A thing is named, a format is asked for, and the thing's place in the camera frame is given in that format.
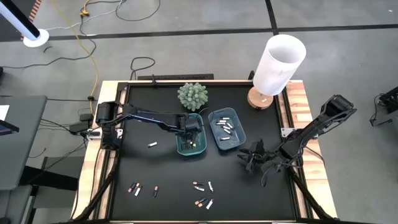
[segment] small tray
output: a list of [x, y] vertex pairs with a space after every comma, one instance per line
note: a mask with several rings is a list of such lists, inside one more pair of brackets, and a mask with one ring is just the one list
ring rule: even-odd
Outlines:
[[[190, 113], [188, 114], [188, 118], [198, 118], [200, 120], [200, 125], [203, 127], [203, 119], [199, 114]], [[207, 148], [206, 132], [204, 128], [202, 128], [201, 133], [198, 134], [194, 142], [196, 147], [193, 147], [190, 142], [183, 142], [183, 140], [178, 136], [176, 136], [175, 139], [177, 140], [177, 152], [183, 156], [201, 154]]]
[[[234, 130], [231, 131], [231, 135], [226, 133], [222, 126], [217, 125], [217, 121], [221, 118], [229, 118], [227, 123], [233, 126]], [[246, 141], [246, 135], [243, 131], [241, 122], [239, 121], [238, 115], [232, 108], [224, 108], [213, 111], [209, 114], [209, 124], [213, 131], [214, 138], [219, 149], [229, 150], [242, 145]], [[229, 137], [229, 140], [221, 141], [220, 138]]]

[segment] gray floor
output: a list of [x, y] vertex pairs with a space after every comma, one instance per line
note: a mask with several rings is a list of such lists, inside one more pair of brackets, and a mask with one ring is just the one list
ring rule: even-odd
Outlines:
[[[84, 0], [58, 0], [57, 3], [72, 23], [79, 22], [78, 10]], [[120, 13], [137, 18], [151, 12], [156, 4], [157, 0], [128, 1]], [[279, 27], [398, 23], [396, 1], [272, 0], [272, 4]], [[89, 11], [97, 15], [115, 6], [98, 4]], [[41, 28], [65, 26], [49, 0], [43, 0], [34, 23]], [[85, 31], [88, 34], [112, 34], [270, 26], [265, 2], [261, 0], [167, 0], [162, 1], [159, 12], [148, 20], [124, 22], [111, 14], [89, 21]], [[50, 33], [72, 34], [69, 30], [51, 30]], [[338, 216], [358, 222], [396, 223], [398, 133], [390, 124], [372, 128], [368, 120], [374, 113], [373, 97], [398, 84], [398, 30], [289, 34], [298, 37], [307, 47], [307, 58], [293, 79], [304, 80], [313, 116], [335, 93], [342, 94], [358, 109], [345, 124], [320, 139]], [[98, 39], [95, 40], [98, 48], [94, 57], [100, 70], [100, 82], [128, 79], [131, 59], [138, 56], [156, 60], [155, 66], [138, 72], [138, 75], [214, 73], [215, 78], [220, 79], [247, 78], [249, 71], [256, 68], [271, 36], [266, 33]], [[49, 44], [53, 48], [43, 54], [40, 49], [25, 48], [21, 42], [0, 43], [0, 64], [20, 66], [48, 62], [61, 55], [85, 55], [74, 40], [51, 41]], [[91, 47], [87, 40], [84, 44]], [[48, 67], [25, 70], [7, 69], [0, 94], [45, 94], [51, 98], [84, 99], [90, 94], [94, 77], [89, 59], [59, 61]], [[77, 119], [78, 109], [87, 106], [87, 103], [50, 101], [44, 118], [70, 123]], [[41, 130], [31, 154], [37, 155], [46, 147], [43, 156], [62, 156], [79, 144], [81, 138], [60, 131]], [[74, 154], [83, 155], [84, 151]], [[30, 159], [29, 165], [40, 167], [43, 156]], [[66, 220], [70, 208], [58, 208], [56, 212], [64, 214], [57, 221]], [[37, 215], [36, 223], [54, 222], [48, 210]]]

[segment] wooden frame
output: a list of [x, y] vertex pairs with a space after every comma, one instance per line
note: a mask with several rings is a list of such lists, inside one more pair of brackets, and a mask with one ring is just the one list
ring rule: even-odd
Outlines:
[[[159, 80], [157, 83], [185, 83], [185, 82], [252, 82], [251, 80]], [[104, 81], [101, 86], [101, 91], [99, 93], [98, 103], [105, 101], [114, 101], [116, 95], [118, 94], [119, 83], [152, 83], [150, 80], [136, 80], [136, 81]], [[120, 95], [121, 103], [124, 103], [126, 96], [126, 90], [122, 90]], [[308, 105], [307, 96], [305, 94], [304, 85], [301, 80], [291, 80], [287, 84], [287, 96], [290, 103], [290, 110], [293, 117], [294, 127], [303, 128], [309, 122], [312, 121], [312, 116], [310, 108]], [[287, 121], [287, 112], [284, 106], [284, 101], [282, 94], [279, 96], [279, 105], [282, 113], [282, 121], [284, 127], [289, 127]], [[104, 164], [104, 150], [100, 149], [100, 140], [92, 140], [88, 143], [86, 150], [85, 160], [80, 174], [79, 191], [78, 191], [78, 203], [75, 206], [76, 212], [73, 218], [79, 216], [79, 214], [84, 210], [84, 208], [89, 204], [92, 196], [98, 190], [98, 184], [101, 178], [101, 171]], [[311, 140], [308, 145], [314, 151], [320, 153], [320, 148], [317, 140]], [[95, 167], [96, 156], [98, 155], [97, 165]], [[114, 160], [114, 152], [110, 153], [107, 174], [111, 170], [111, 166]], [[306, 177], [307, 187], [317, 202], [323, 207], [323, 209], [331, 216], [336, 217], [336, 210], [333, 203], [333, 198], [331, 196], [328, 178], [326, 176], [326, 170], [323, 165], [322, 160], [320, 160], [316, 155], [311, 154], [308, 151], [304, 151], [303, 154], [304, 161], [304, 173]], [[99, 208], [98, 218], [106, 218], [106, 208], [109, 199], [109, 189], [103, 194], [101, 199], [101, 205]], [[305, 205], [303, 201], [303, 196], [300, 190], [296, 187], [298, 204], [300, 208], [300, 213], [303, 218], [307, 217], [305, 212]]]

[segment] wooden lamp base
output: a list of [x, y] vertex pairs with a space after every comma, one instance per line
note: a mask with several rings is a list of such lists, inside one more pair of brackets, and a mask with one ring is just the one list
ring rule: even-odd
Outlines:
[[258, 110], [267, 109], [274, 101], [273, 96], [266, 96], [261, 94], [256, 88], [251, 88], [248, 93], [249, 104]]

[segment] green succulent plant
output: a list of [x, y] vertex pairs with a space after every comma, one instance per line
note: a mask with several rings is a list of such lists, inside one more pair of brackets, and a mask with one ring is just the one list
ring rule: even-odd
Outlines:
[[188, 110], [195, 111], [208, 101], [206, 87], [199, 83], [186, 83], [177, 93], [181, 104]]

